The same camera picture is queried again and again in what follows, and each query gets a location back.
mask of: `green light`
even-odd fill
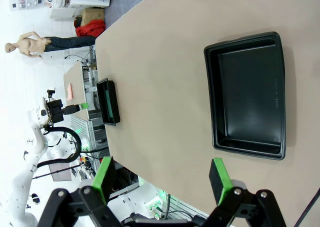
[[[159,193],[159,195],[160,195],[160,197],[161,197],[162,199],[164,199],[164,200],[167,198],[165,191],[162,191],[161,193]]]
[[[160,200],[159,197],[156,196],[156,197],[154,197],[152,200],[150,200],[148,203],[146,203],[145,205],[152,207],[153,203],[154,203],[154,202],[158,202],[159,200]]]
[[[77,128],[74,132],[76,132],[77,134],[81,133],[82,129],[81,128]]]
[[[81,103],[79,104],[81,110],[84,110],[84,109],[89,109],[89,104],[88,103]]]
[[[82,147],[82,149],[88,149],[89,145],[86,143],[86,144],[82,145],[81,147]]]

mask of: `gray carpet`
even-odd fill
[[[104,9],[104,22],[106,28],[111,26],[141,1],[142,0],[111,0],[110,6]]]

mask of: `jeans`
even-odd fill
[[[59,38],[54,36],[45,38],[50,39],[51,43],[45,45],[44,52],[93,46],[96,43],[96,37],[90,35],[70,38]]]

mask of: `cardboard box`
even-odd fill
[[[105,20],[104,8],[86,8],[82,12],[81,26],[89,24],[93,20]]]

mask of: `black cable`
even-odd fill
[[[131,179],[131,171],[129,171],[129,185],[132,185],[132,179]]]
[[[109,147],[104,147],[104,148],[95,149],[95,150],[91,150],[91,151],[81,151],[81,153],[90,154],[90,153],[96,153],[96,152],[99,152],[99,151],[104,151],[104,150],[107,150],[107,149],[109,149]]]
[[[170,209],[170,200],[171,200],[171,194],[168,193],[168,202],[166,203],[166,211],[164,215],[165,220],[168,218],[169,209]]]
[[[90,54],[90,52],[92,51],[93,48],[94,48],[94,47],[92,46],[91,49],[89,50],[89,52],[86,54],[86,56],[85,56],[84,58],[82,58],[80,61],[84,60],[84,59],[88,56],[88,54]],[[69,55],[67,55],[66,57],[64,57],[64,59],[67,59],[69,56],[77,56],[77,57],[81,58],[81,57],[78,56],[78,55],[69,54]]]
[[[57,171],[54,171],[54,172],[51,172],[51,173],[46,173],[46,174],[43,174],[43,175],[34,177],[34,178],[32,178],[32,179],[33,179],[33,180],[34,180],[34,179],[39,179],[39,178],[41,178],[41,177],[49,176],[49,175],[56,174],[56,173],[59,173],[59,172],[62,172],[62,171],[71,170],[71,169],[80,167],[80,166],[82,166],[82,165],[83,165],[83,163],[78,164],[78,165],[75,165],[75,166],[71,166],[71,167],[68,167],[68,168],[63,168],[63,169],[60,169],[60,170],[57,170]]]
[[[96,160],[100,160],[100,158],[96,158],[96,157],[94,157],[94,156],[91,156],[91,155],[86,155],[86,156],[88,156],[88,157],[90,157],[90,158],[93,158],[93,159],[96,159]]]
[[[74,141],[74,137],[72,136],[70,140],[68,139],[68,141],[69,141],[70,144],[74,143],[75,142]]]
[[[56,143],[55,145],[49,145],[48,147],[54,147],[57,146],[58,144],[60,144],[61,139],[59,139],[58,143]]]
[[[192,219],[192,218],[193,218],[193,216],[192,216],[190,213],[188,213],[188,212],[186,212],[186,211],[183,211],[183,210],[174,210],[174,211],[170,211],[168,214],[175,213],[175,212],[184,213],[184,214],[186,214],[187,216],[189,216],[189,217],[190,217],[190,219]]]
[[[99,113],[100,109],[98,108],[98,105],[97,105],[97,94],[96,93],[93,93],[93,106],[94,106],[95,110]]]
[[[315,193],[314,197],[312,198],[312,200],[310,201],[310,203],[307,205],[307,207],[305,208],[305,210],[302,212],[300,218],[297,220],[297,222],[295,223],[294,227],[298,227],[301,222],[304,220],[304,218],[306,217],[306,215],[308,214],[309,210],[312,208],[312,206],[315,204],[315,202],[317,201],[317,199],[320,196],[320,188],[318,189],[318,191]]]
[[[80,57],[79,55],[76,55],[76,54],[69,54],[69,55],[67,55],[66,57],[64,57],[64,59],[66,60],[69,56],[77,56],[77,57],[79,57],[79,58],[82,58],[82,57]]]
[[[48,93],[48,99],[49,99],[49,104],[51,103],[51,98],[52,98],[52,95],[53,95],[53,93],[50,95],[49,93]],[[51,127],[53,127],[54,126],[54,122],[52,121],[52,119],[50,120],[50,122],[51,122]]]
[[[46,166],[46,165],[51,165],[51,164],[57,164],[57,163],[71,163],[73,161],[75,161],[81,153],[81,139],[79,137],[79,135],[74,132],[72,129],[70,128],[66,128],[66,127],[46,127],[45,130],[50,133],[50,132],[66,132],[69,133],[70,135],[72,135],[75,139],[75,153],[72,156],[69,156],[68,158],[57,158],[57,159],[52,159],[52,160],[47,160],[41,163],[38,163],[38,165],[36,166],[37,168],[40,168],[42,166]]]

